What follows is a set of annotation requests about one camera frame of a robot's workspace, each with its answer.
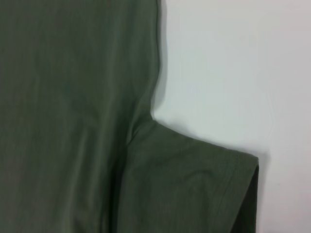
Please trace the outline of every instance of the shirt sleeve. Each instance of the shirt sleeve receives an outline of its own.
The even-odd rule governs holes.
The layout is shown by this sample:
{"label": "shirt sleeve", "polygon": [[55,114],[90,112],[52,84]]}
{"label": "shirt sleeve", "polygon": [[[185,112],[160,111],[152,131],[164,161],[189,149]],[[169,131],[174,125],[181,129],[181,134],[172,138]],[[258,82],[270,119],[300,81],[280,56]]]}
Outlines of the shirt sleeve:
{"label": "shirt sleeve", "polygon": [[144,123],[127,148],[119,233],[254,233],[258,159]]}

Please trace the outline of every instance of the short sleeve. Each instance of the short sleeve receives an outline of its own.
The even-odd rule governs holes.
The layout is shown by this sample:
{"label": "short sleeve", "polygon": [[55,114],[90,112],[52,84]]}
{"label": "short sleeve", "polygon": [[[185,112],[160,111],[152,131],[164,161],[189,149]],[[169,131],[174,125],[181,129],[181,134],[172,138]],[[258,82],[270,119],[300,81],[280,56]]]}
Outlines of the short sleeve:
{"label": "short sleeve", "polygon": [[145,123],[127,149],[119,233],[254,233],[258,159]]}

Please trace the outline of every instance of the olive green shirt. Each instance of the olive green shirt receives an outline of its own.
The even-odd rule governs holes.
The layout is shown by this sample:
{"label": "olive green shirt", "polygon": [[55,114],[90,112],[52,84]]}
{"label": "olive green shirt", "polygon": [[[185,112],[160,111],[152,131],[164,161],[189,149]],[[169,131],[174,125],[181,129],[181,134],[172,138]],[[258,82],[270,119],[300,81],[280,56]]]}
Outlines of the olive green shirt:
{"label": "olive green shirt", "polygon": [[255,232],[258,159],[150,115],[159,8],[0,0],[1,233]]}

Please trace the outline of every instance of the green t-shirt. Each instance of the green t-shirt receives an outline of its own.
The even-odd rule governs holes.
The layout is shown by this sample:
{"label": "green t-shirt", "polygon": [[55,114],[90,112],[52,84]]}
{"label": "green t-shirt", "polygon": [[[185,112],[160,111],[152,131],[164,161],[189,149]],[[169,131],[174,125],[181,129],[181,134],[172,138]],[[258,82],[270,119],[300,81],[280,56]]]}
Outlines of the green t-shirt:
{"label": "green t-shirt", "polygon": [[159,8],[0,0],[1,233],[255,232],[258,159],[150,115]]}

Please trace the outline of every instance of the white background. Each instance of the white background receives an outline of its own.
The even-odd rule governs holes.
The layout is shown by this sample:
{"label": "white background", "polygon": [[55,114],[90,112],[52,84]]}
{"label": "white background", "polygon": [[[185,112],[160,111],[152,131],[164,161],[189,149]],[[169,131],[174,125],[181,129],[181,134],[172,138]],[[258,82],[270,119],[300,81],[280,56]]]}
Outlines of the white background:
{"label": "white background", "polygon": [[259,157],[259,233],[311,233],[311,1],[162,0],[154,117]]}

